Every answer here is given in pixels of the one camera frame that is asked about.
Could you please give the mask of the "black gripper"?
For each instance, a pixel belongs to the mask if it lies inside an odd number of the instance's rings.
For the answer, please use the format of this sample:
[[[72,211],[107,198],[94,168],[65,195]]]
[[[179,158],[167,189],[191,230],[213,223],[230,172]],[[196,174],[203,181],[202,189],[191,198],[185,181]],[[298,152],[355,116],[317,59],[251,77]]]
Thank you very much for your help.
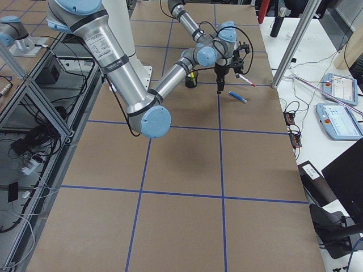
[[[214,65],[218,94],[221,94],[224,91],[225,75],[229,73],[229,69],[230,69],[229,65],[219,65],[218,63],[215,63]]]
[[[244,60],[242,58],[233,57],[232,59],[232,68],[235,73],[242,73],[244,66]]]

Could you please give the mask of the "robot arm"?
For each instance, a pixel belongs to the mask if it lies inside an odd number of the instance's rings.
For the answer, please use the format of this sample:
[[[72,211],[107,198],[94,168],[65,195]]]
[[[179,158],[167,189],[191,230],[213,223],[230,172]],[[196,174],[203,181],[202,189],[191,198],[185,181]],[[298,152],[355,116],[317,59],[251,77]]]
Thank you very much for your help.
[[[214,66],[216,74],[225,75],[230,68],[236,74],[243,72],[244,59],[240,51],[250,53],[250,45],[237,41],[237,28],[233,21],[224,22],[212,27],[212,32],[207,33],[197,24],[185,9],[187,1],[168,1],[171,16],[176,19],[190,34],[196,43],[195,48],[185,50],[182,56],[191,61],[193,66]]]
[[[186,1],[169,1],[170,14],[192,36],[197,46],[183,52],[180,59],[147,90],[108,25],[108,11],[101,1],[47,1],[48,26],[80,37],[97,60],[126,104],[130,127],[148,138],[164,136],[170,129],[171,115],[163,99],[191,73],[196,65],[208,67],[222,60],[230,62],[237,34],[232,21],[220,24],[207,35],[192,19]]]

